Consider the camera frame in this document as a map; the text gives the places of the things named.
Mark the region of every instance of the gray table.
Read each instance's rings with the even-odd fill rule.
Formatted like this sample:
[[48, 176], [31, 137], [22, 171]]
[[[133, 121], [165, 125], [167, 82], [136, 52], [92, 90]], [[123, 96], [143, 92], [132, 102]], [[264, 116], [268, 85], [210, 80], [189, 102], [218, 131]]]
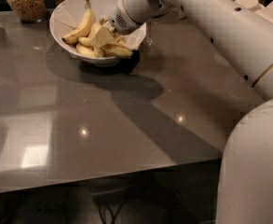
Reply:
[[188, 20], [149, 23], [110, 68], [71, 58], [48, 19], [0, 22], [0, 192], [217, 159], [262, 102]]

